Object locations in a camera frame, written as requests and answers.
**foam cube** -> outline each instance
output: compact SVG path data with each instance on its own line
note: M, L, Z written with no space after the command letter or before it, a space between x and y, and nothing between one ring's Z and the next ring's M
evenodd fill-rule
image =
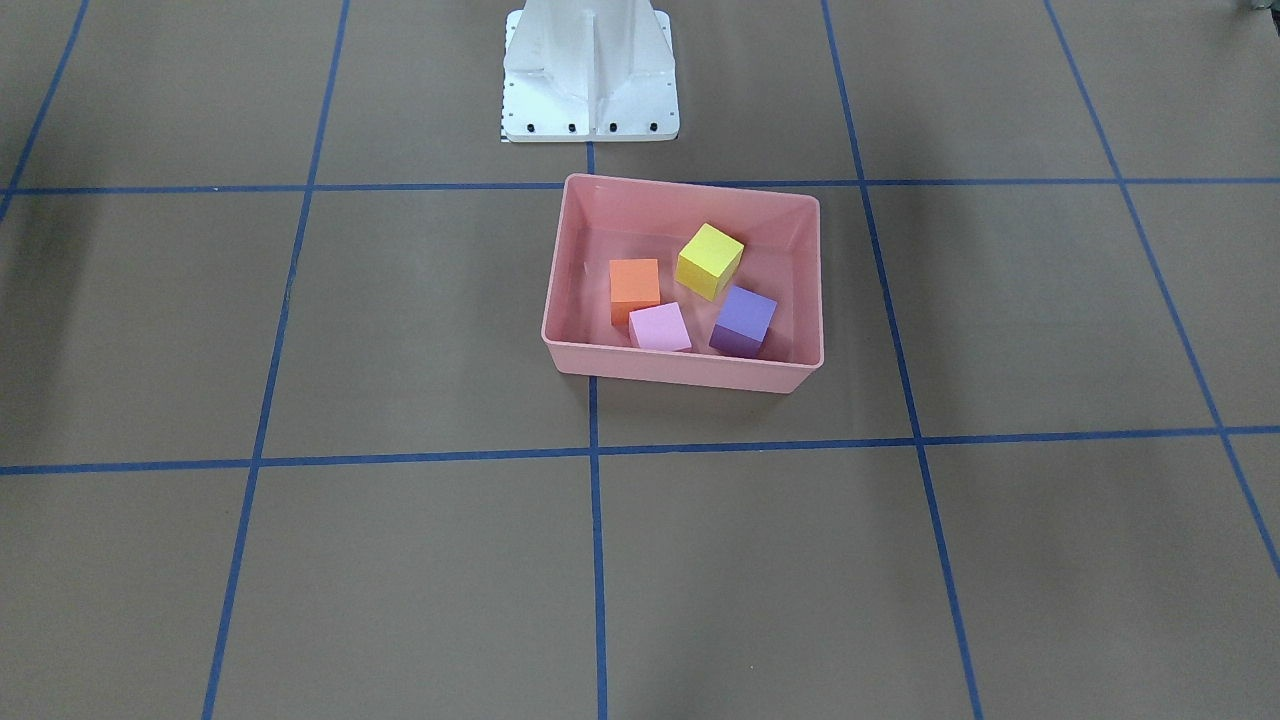
M662 304L658 290L658 260L609 260L609 320L627 322L632 310Z
M709 345L735 357L755 357L777 309L778 304L763 295L737 286L728 288Z
M627 329L631 331L631 345L636 347L673 352L689 352L694 348L677 302L632 311Z
M733 279L741 261L741 242L703 224L676 259L676 282L707 300L716 300Z

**robot arm pedestal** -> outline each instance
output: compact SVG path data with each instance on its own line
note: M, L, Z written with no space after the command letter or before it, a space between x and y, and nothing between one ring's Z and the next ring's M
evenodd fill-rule
M527 0L507 17L503 138L636 142L680 131L671 18L649 0Z

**pink plastic bin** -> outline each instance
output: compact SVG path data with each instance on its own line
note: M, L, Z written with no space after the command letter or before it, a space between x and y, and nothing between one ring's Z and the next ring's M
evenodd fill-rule
M778 302L756 359L710 347L728 295L708 302L675 279L676 256L703 223L741 241L732 283ZM805 195L603 176L564 182L543 340L562 373L791 392L823 361L818 201ZM694 351L631 347L609 322L609 260L657 258L663 302L678 302Z

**pink cube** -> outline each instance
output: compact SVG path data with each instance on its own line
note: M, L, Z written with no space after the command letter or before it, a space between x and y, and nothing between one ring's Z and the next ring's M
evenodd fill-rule
M631 332L631 345L644 350L689 352L694 348L678 302L632 310L627 329Z

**grid square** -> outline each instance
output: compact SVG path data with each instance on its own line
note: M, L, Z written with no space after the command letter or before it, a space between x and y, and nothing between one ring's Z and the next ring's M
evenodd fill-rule
M247 457L298 196L17 197L0 464Z
M198 717L243 470L4 478L0 716Z
M503 23L522 5L353 3L320 179L562 182L580 172L580 142L500 142Z
M799 192L822 205L823 366L786 396L602 378L600 442L910 437L859 192Z
M76 23L76 3L8 0L0 23L0 188L18 167L40 104Z
M23 186L306 182L338 12L90 4Z
M1280 434L1236 436L1231 446L1275 542L1280 539Z
M588 477L584 459L264 470L218 716L595 717Z
M929 451L988 717L1266 717L1276 577L1217 438Z
M1212 423L1116 188L872 196L925 434Z
M540 190L319 193L268 454L585 446L586 378L539 336L558 209Z
M596 146L609 176L664 181L854 177L818 3L663 0L680 137Z
M1276 31L1248 5L1055 0L1126 176L1280 176Z
M1280 424L1277 188L1130 191L1222 421Z
M1039 3L841 5L868 177L1111 177Z
M611 717L969 714L910 448L600 473Z

